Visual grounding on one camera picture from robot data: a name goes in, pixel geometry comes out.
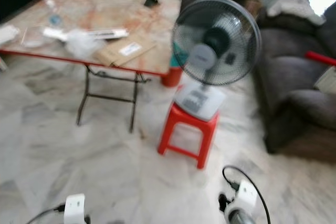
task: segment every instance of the electric fan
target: electric fan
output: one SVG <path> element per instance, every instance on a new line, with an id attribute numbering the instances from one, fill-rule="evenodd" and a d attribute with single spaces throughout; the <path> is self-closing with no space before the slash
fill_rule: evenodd
<path id="1" fill-rule="evenodd" d="M 260 52 L 259 28 L 251 14 L 231 0 L 191 0 L 173 29 L 173 54 L 198 82 L 176 94 L 188 114 L 209 121 L 224 101 L 219 86 L 251 71 Z"/>

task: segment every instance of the fan base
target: fan base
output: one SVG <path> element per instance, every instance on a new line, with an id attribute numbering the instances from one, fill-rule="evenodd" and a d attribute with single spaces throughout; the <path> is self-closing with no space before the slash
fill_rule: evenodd
<path id="1" fill-rule="evenodd" d="M 188 114 L 210 121 L 221 107 L 225 95 L 217 88 L 191 83 L 177 92 L 175 103 Z"/>

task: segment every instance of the stool leg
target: stool leg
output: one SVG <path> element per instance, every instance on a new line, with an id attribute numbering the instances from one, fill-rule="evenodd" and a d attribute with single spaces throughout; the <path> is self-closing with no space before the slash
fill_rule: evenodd
<path id="1" fill-rule="evenodd" d="M 158 149 L 157 149 L 157 152 L 160 153 L 161 155 L 164 154 L 169 144 L 169 140 L 173 133 L 175 123 L 176 123 L 175 120 L 171 116 L 169 116 L 166 121 L 166 125 L 164 127 L 163 133 L 162 133 L 161 143 L 159 144 Z"/>
<path id="2" fill-rule="evenodd" d="M 212 137 L 214 135 L 214 130 L 206 129 L 203 131 L 203 139 L 201 143 L 201 148 L 199 149 L 199 155 L 197 159 L 197 168 L 203 169 L 205 166 L 205 162 L 207 160 L 207 156 L 209 153 L 210 145 L 212 142 Z"/>

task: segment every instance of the red plastic stool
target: red plastic stool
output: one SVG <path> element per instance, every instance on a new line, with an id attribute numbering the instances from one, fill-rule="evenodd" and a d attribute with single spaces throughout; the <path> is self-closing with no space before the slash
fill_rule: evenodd
<path id="1" fill-rule="evenodd" d="M 197 168 L 198 169 L 204 168 L 218 119 L 219 119 L 219 113 L 217 112 L 210 121 L 208 122 L 202 121 L 187 114 L 176 103 L 173 103 L 169 112 L 169 116 L 166 120 L 166 125 L 163 130 L 161 143 L 157 149 L 157 152 L 163 155 L 166 149 L 171 149 L 175 152 L 179 152 L 186 156 L 195 158 L 197 160 Z M 181 148 L 178 148 L 176 146 L 170 145 L 169 143 L 170 137 L 177 123 L 189 124 L 191 126 L 199 128 L 202 131 L 203 139 L 201 142 L 201 147 L 199 149 L 198 155 L 183 150 Z"/>

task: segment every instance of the black cable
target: black cable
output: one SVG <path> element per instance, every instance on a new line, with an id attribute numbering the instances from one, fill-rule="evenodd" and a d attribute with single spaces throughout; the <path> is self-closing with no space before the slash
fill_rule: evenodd
<path id="1" fill-rule="evenodd" d="M 50 213 L 50 212 L 64 212 L 64 209 L 65 209 L 65 204 L 61 204 L 57 207 L 54 207 L 54 208 L 50 208 L 50 209 L 47 209 L 41 213 L 39 213 L 37 216 L 35 216 L 33 219 L 31 219 L 29 222 L 27 222 L 26 224 L 31 224 L 33 223 L 34 221 L 36 221 L 37 219 L 41 218 L 42 216 Z"/>
<path id="2" fill-rule="evenodd" d="M 266 206 L 266 202 L 265 202 L 263 196 L 261 195 L 261 193 L 260 193 L 258 187 L 256 186 L 256 184 L 252 181 L 252 179 L 251 179 L 245 172 L 243 172 L 241 169 L 239 169 L 239 168 L 236 167 L 236 166 L 233 166 L 233 165 L 227 165 L 227 166 L 225 166 L 225 167 L 223 168 L 223 171 L 222 171 L 222 173 L 223 173 L 223 177 L 224 177 L 224 179 L 229 183 L 229 185 L 230 185 L 233 189 L 235 189 L 235 190 L 236 190 L 236 188 L 234 188 L 234 187 L 235 187 L 235 184 L 237 184 L 237 183 L 236 183 L 236 182 L 232 182 L 232 181 L 230 181 L 230 180 L 227 179 L 227 177 L 225 176 L 225 169 L 233 169 L 233 170 L 237 170 L 237 171 L 239 171 L 241 174 L 243 174 L 243 175 L 244 175 L 244 176 L 251 182 L 251 184 L 252 184 L 252 185 L 254 186 L 254 188 L 256 189 L 256 191 L 257 191 L 257 193 L 258 193 L 258 195 L 259 195 L 259 197 L 260 197 L 260 199 L 261 199 L 261 202 L 263 203 L 263 206 L 264 206 L 264 209 L 265 209 L 265 212 L 266 212 L 267 224 L 271 224 L 271 220 L 270 220 L 270 218 L 269 218 L 269 212 L 268 212 L 268 208 L 267 208 L 267 206 Z"/>

